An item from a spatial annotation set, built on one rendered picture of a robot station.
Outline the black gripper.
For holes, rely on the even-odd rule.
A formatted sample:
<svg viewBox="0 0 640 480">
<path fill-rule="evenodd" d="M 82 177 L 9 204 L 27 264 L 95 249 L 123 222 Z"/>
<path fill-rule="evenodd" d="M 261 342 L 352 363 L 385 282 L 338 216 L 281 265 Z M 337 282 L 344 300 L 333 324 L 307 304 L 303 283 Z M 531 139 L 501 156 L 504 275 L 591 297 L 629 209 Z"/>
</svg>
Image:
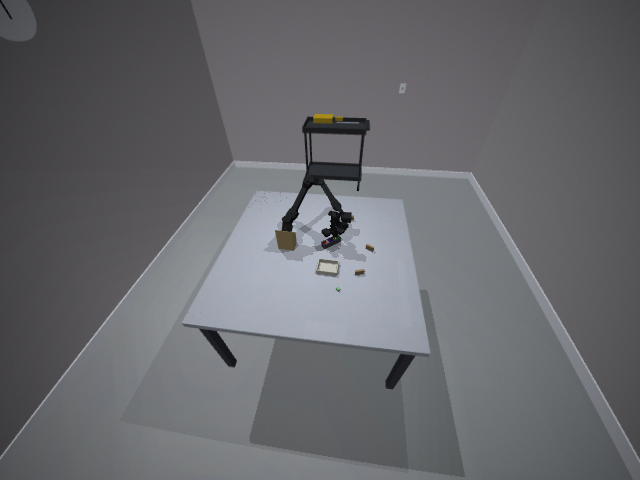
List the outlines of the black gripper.
<svg viewBox="0 0 640 480">
<path fill-rule="evenodd" d="M 332 234 L 333 238 L 337 237 L 338 233 L 337 233 L 336 231 L 335 231 L 335 232 L 333 231 L 333 227 L 334 227 L 334 225 L 336 225 L 336 226 L 337 226 L 337 225 L 339 225 L 339 224 L 341 224 L 341 225 L 346 225 L 346 226 L 347 226 L 347 228 L 348 228 L 348 226 L 349 226 L 349 225 L 348 225 L 348 223 L 346 223 L 346 222 L 342 222 L 342 221 L 341 221 L 341 222 L 339 221 L 340 223 L 339 223 L 339 222 L 338 222 L 338 223 L 333 223 L 333 222 L 330 220 L 330 222 L 331 222 L 331 225 L 330 225 L 330 227 L 331 227 L 331 228 L 330 228 L 330 229 L 325 228 L 325 229 L 321 230 L 321 233 L 322 233 L 325 237 L 328 237 L 328 236 L 330 236 L 331 234 Z"/>
</svg>

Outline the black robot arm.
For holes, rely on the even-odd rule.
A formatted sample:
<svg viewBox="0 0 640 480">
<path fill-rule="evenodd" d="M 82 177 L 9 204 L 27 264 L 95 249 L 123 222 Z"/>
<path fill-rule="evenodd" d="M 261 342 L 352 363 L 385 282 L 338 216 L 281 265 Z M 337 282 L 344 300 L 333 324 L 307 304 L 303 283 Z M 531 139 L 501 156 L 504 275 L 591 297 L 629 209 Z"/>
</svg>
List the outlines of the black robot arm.
<svg viewBox="0 0 640 480">
<path fill-rule="evenodd" d="M 298 213 L 298 209 L 307 193 L 307 191 L 311 188 L 312 185 L 320 185 L 322 187 L 322 189 L 324 190 L 325 194 L 327 195 L 327 197 L 330 200 L 331 206 L 335 211 L 339 211 L 335 212 L 335 211 L 329 211 L 328 215 L 331 216 L 331 221 L 333 223 L 338 223 L 340 221 L 340 217 L 342 222 L 346 222 L 346 223 L 351 223 L 351 216 L 352 213 L 351 212 L 343 212 L 343 210 L 341 209 L 342 206 L 340 204 L 340 202 L 333 196 L 333 194 L 331 193 L 331 191 L 329 190 L 328 186 L 326 185 L 325 181 L 323 179 L 319 179 L 316 177 L 312 177 L 311 175 L 306 175 L 304 177 L 303 180 L 303 184 L 302 184 L 302 188 L 293 204 L 293 206 L 287 211 L 286 215 L 282 218 L 282 230 L 281 231 L 288 231 L 288 232 L 292 232 L 293 229 L 293 221 L 298 217 L 299 213 Z M 339 222 L 340 223 L 340 222 Z M 333 227 L 333 231 L 337 232 L 338 235 L 343 234 L 347 229 L 346 225 L 334 225 Z"/>
</svg>

